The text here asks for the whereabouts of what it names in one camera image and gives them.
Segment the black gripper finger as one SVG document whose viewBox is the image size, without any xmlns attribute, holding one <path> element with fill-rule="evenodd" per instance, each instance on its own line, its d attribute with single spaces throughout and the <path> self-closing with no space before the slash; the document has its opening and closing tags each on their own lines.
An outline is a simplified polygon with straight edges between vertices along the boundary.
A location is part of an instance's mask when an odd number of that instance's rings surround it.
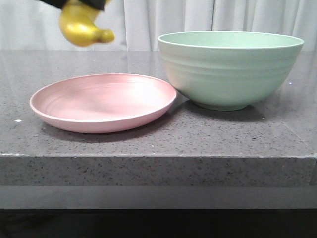
<svg viewBox="0 0 317 238">
<path fill-rule="evenodd" d="M 97 10 L 104 10 L 109 0 L 86 0 L 86 4 Z"/>
<path fill-rule="evenodd" d="M 67 3 L 67 0 L 40 0 L 40 1 L 58 9 L 62 9 Z"/>
</svg>

